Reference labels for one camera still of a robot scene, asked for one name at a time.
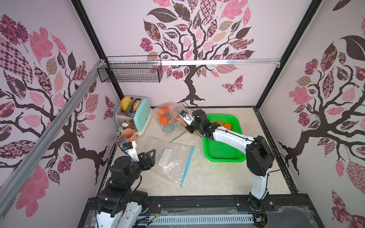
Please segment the blue-zip clear bag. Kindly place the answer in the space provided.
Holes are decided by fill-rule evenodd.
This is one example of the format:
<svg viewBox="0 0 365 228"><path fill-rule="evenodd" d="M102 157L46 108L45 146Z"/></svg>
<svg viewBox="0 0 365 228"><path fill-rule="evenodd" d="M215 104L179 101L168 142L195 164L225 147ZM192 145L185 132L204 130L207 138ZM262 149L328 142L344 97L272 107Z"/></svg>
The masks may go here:
<svg viewBox="0 0 365 228"><path fill-rule="evenodd" d="M151 172L182 187L195 147L150 137L147 139L146 148L148 151L156 151L156 164Z"/></svg>

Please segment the green-zip bag of oranges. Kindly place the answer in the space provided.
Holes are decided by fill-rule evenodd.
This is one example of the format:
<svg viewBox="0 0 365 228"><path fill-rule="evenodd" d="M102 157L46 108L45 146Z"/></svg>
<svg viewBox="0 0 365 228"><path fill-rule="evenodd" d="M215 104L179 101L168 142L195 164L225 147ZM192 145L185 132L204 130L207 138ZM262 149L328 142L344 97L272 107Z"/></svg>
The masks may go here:
<svg viewBox="0 0 365 228"><path fill-rule="evenodd" d="M172 143L183 136L187 132L186 127L194 120L185 110L173 110L172 114L165 116L169 122L162 124L162 132L168 143Z"/></svg>

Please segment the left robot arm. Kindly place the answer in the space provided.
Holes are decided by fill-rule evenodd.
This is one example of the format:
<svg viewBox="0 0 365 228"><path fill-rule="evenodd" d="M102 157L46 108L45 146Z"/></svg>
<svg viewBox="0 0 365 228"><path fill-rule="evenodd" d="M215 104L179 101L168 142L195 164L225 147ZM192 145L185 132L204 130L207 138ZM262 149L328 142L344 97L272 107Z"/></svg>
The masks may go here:
<svg viewBox="0 0 365 228"><path fill-rule="evenodd" d="M99 195L96 204L98 228L133 228L138 216L148 207L148 193L132 190L143 171L150 170L156 163L156 150L137 155L138 161L129 156L115 159L110 168L111 177Z"/></svg>

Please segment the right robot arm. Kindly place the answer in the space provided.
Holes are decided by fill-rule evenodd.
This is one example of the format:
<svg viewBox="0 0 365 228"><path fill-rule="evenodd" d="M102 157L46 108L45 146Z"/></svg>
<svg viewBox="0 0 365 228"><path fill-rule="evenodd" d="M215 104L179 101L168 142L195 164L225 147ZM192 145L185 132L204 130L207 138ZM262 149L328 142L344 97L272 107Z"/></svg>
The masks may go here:
<svg viewBox="0 0 365 228"><path fill-rule="evenodd" d="M187 123L185 127L190 133L198 131L204 138L227 144L246 155L247 167L252 173L252 189L250 197L262 201L268 194L268 175L273 167L274 155L262 136L250 137L225 128L219 123L208 120L201 110L189 115L184 110L179 116Z"/></svg>

